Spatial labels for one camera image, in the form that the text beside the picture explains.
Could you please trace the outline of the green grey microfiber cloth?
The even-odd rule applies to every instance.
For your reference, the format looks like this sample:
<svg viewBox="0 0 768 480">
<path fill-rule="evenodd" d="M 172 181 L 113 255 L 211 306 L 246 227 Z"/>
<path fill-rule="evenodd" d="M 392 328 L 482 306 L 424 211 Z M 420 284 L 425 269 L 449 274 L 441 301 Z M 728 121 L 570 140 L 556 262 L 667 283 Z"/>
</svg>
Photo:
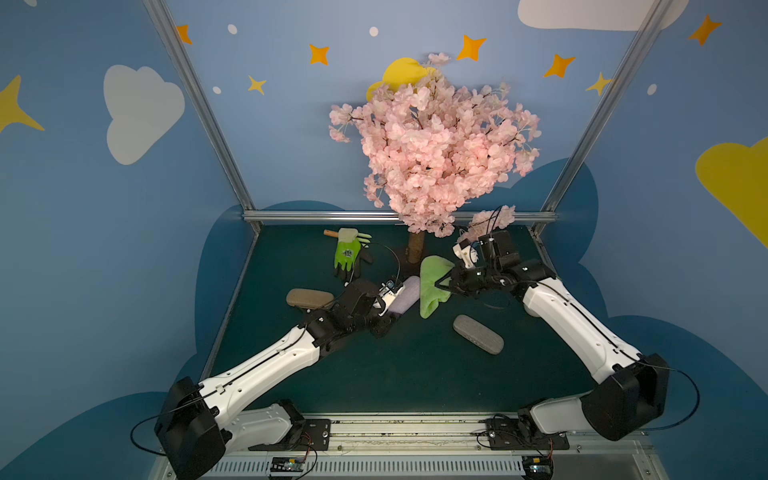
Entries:
<svg viewBox="0 0 768 480">
<path fill-rule="evenodd" d="M 420 316 L 429 318 L 437 308 L 451 297 L 448 289 L 454 263 L 440 256 L 423 259 L 420 266 Z"/>
</svg>

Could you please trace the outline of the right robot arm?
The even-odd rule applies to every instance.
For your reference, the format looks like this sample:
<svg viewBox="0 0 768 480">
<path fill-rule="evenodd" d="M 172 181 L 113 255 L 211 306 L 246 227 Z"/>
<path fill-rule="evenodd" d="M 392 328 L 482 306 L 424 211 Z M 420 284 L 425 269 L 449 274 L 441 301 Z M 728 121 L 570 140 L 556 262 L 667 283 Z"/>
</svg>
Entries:
<svg viewBox="0 0 768 480">
<path fill-rule="evenodd" d="M 603 325 L 540 260 L 521 260 L 506 231 L 461 240 L 458 262 L 435 281 L 453 294 L 478 297 L 485 290 L 512 294 L 526 312 L 544 320 L 589 371 L 593 390 L 541 401 L 517 414 L 525 443 L 566 431 L 595 432 L 618 441 L 663 415 L 670 367 L 646 356 Z"/>
</svg>

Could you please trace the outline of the purple eyeglass case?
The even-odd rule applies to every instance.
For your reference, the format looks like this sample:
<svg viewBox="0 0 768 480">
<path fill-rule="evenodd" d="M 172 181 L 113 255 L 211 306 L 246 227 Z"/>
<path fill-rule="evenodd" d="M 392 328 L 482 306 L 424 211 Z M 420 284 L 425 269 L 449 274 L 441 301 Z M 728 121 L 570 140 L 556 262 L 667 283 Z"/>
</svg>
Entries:
<svg viewBox="0 0 768 480">
<path fill-rule="evenodd" d="M 405 314 L 414 304 L 420 300 L 421 279 L 419 276 L 407 278 L 398 291 L 388 311 L 393 315 Z"/>
</svg>

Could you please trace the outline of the tan eyeglass case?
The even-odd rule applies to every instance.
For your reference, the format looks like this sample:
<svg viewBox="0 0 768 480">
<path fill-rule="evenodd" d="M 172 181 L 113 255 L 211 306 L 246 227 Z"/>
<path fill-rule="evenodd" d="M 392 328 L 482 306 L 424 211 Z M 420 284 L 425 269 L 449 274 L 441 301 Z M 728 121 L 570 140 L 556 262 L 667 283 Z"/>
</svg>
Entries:
<svg viewBox="0 0 768 480">
<path fill-rule="evenodd" d="M 304 310 L 327 307 L 334 302 L 334 299 L 332 293 L 303 288 L 291 289 L 285 298 L 289 306 Z"/>
</svg>

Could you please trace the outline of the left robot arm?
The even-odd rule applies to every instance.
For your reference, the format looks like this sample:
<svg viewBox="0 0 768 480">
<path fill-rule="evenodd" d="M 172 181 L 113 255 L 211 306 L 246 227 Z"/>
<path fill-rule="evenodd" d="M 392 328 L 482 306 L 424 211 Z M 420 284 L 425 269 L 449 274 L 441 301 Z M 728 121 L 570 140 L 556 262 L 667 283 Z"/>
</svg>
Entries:
<svg viewBox="0 0 768 480">
<path fill-rule="evenodd" d="M 240 422 L 239 416 L 276 385 L 338 350 L 348 336 L 359 331 L 386 335 L 398 318 L 391 306 L 404 290 L 400 282 L 377 286 L 354 280 L 338 298 L 308 310 L 298 325 L 248 360 L 199 382 L 184 377 L 174 383 L 154 433 L 176 477 L 198 479 L 231 451 L 288 439 L 302 419 L 290 403 L 259 411 L 255 421 Z"/>
</svg>

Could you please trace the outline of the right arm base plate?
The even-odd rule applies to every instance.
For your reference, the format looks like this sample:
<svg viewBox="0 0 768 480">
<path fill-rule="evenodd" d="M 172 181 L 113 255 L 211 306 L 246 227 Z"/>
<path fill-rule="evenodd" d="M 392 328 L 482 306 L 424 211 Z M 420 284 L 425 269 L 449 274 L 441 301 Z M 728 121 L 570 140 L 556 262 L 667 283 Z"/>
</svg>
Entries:
<svg viewBox="0 0 768 480">
<path fill-rule="evenodd" d="M 494 415 L 484 420 L 484 436 L 491 450 L 565 451 L 570 448 L 565 433 L 545 434 L 531 419 Z"/>
</svg>

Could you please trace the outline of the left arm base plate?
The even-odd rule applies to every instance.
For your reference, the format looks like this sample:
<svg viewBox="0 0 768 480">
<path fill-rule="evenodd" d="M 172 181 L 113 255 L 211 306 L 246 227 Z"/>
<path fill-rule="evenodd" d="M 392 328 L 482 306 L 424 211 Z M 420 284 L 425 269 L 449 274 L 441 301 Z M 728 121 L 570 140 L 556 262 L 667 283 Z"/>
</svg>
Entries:
<svg viewBox="0 0 768 480">
<path fill-rule="evenodd" d="M 329 448 L 332 422 L 330 419 L 305 419 L 291 427 L 286 436 L 276 444 L 254 445 L 249 451 L 299 451 L 310 445 L 321 452 Z"/>
</svg>

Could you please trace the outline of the grey eyeglass case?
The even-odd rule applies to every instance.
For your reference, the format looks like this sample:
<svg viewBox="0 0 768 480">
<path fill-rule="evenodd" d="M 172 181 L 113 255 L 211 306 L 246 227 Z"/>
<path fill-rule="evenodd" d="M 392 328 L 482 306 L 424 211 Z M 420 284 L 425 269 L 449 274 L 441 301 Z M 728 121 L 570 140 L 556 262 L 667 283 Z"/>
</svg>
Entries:
<svg viewBox="0 0 768 480">
<path fill-rule="evenodd" d="M 491 355 L 498 355 L 505 346 L 504 339 L 499 334 L 467 315 L 458 315 L 453 321 L 453 329 L 464 339 Z"/>
</svg>

